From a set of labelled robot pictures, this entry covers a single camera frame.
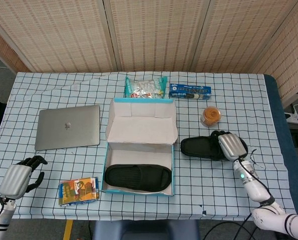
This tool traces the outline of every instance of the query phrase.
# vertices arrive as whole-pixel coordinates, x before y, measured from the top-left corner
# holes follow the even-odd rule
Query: plastic bag
[[[168,78],[166,76],[151,80],[131,80],[125,78],[125,98],[162,99]]]

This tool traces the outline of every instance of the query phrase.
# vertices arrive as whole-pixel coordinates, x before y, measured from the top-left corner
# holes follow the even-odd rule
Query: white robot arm
[[[268,188],[258,179],[250,162],[241,157],[247,152],[240,138],[227,133],[220,135],[218,140],[226,158],[233,162],[233,169],[240,176],[249,197],[260,203],[260,207],[252,211],[253,221],[257,227],[298,239],[298,215],[285,213]]]
[[[29,184],[32,172],[40,164],[48,163],[43,157],[34,156],[11,165],[7,170],[0,186],[0,240],[3,239],[15,212],[15,200],[20,199],[25,193],[41,184],[44,172],[40,173],[35,183]]]

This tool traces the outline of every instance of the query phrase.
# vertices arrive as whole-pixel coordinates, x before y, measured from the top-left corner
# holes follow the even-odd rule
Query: grid tablecloth
[[[208,101],[175,98],[179,138],[175,143],[175,195],[145,196],[101,193],[89,204],[59,207],[60,180],[102,179],[106,152],[105,129],[112,98],[123,97],[125,77],[152,79],[168,76],[171,83],[212,88]],[[35,151],[39,110],[100,105],[98,146]],[[221,122],[206,128],[199,117],[207,106],[217,106]],[[261,74],[191,72],[18,73],[0,128],[0,184],[11,164],[41,155],[45,178],[39,188],[17,201],[15,218],[89,220],[223,219],[240,220],[258,204],[247,197],[232,163],[188,157],[181,153],[184,138],[208,136],[213,130],[238,134],[249,147],[254,168],[276,201],[294,213],[288,174],[283,164]]]

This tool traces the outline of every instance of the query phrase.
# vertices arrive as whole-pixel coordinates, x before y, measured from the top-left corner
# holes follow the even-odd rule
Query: apple logo
[[[69,129],[70,127],[71,127],[71,123],[70,122],[65,123],[65,130]]]

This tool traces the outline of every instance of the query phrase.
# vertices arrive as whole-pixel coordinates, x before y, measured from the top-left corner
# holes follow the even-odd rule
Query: laptop lid
[[[100,106],[45,109],[39,113],[35,150],[98,145]]]

